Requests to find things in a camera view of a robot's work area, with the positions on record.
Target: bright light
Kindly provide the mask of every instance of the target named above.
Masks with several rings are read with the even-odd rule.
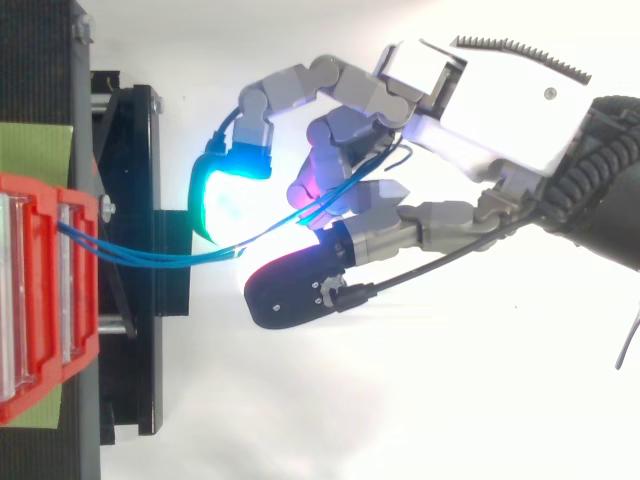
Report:
[[[269,208],[268,182],[213,172],[204,192],[205,229],[221,247],[261,233],[280,218]]]
[[[274,197],[273,185],[216,171],[207,179],[204,193],[205,228],[221,247],[254,237],[292,213],[282,198]],[[307,227],[292,221],[251,243],[234,260],[239,287],[263,265],[289,253],[318,244]]]
[[[244,290],[244,284],[249,277],[272,260],[312,245],[318,245],[318,243],[318,237],[313,231],[295,222],[284,225],[259,238],[247,248],[239,259],[234,260],[238,265],[236,270],[238,286]]]

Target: red plastic frame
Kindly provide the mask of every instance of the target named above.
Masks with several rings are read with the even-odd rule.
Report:
[[[72,207],[72,226],[92,237],[98,236],[98,203],[76,190],[57,189],[58,203]],[[98,257],[73,244],[73,328],[71,362],[62,367],[62,381],[86,368],[98,356]]]
[[[58,319],[56,191],[28,177],[0,174],[0,192],[29,197],[24,206],[24,258],[29,371],[33,383],[0,404],[0,425],[42,400],[62,378]]]
[[[59,203],[72,207],[73,227],[97,236],[98,202],[82,192],[10,174],[0,174],[0,193],[29,198],[23,207],[24,261],[28,363],[34,377],[0,403],[0,425],[5,425],[98,355],[98,259],[74,243],[74,345],[71,361],[62,365],[56,240]]]

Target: cyan light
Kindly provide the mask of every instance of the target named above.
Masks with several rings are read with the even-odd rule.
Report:
[[[262,180],[212,172],[204,191],[204,226],[211,241],[221,247],[235,245],[276,221],[278,216],[274,219],[265,208],[267,188]]]
[[[223,138],[210,141],[191,172],[188,208],[194,231],[221,246],[227,246],[231,238],[246,240],[248,237],[240,238],[240,234],[230,229],[236,225],[237,232],[249,231],[248,223],[255,216],[252,212],[260,210],[259,180],[270,176],[269,147],[234,142],[225,153]],[[215,192],[216,188],[220,189],[219,193]],[[245,204],[249,198],[255,202],[253,209]]]

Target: red plastic holder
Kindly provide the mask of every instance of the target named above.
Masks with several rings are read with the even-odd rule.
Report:
[[[72,227],[92,237],[98,236],[98,203],[95,198],[76,190],[59,188],[58,214],[69,209]],[[66,361],[63,355],[62,381],[85,369],[98,356],[100,349],[98,334],[98,257],[68,237],[59,235],[58,242],[68,242],[72,258],[72,287],[70,290],[71,355]]]
[[[97,259],[75,244],[66,260],[60,206],[95,235],[97,201],[28,177],[0,174],[0,426],[41,401],[98,353]],[[62,264],[70,275],[63,278]],[[71,357],[63,361],[61,284],[71,285]]]

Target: coiled cable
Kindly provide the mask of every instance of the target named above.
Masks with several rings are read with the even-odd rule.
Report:
[[[640,113],[640,99],[602,97],[593,103],[603,113],[621,115],[625,110]],[[545,192],[539,204],[544,215],[566,223],[582,211],[597,193],[604,192],[628,167],[640,162],[640,125],[634,125],[608,145],[578,160]]]

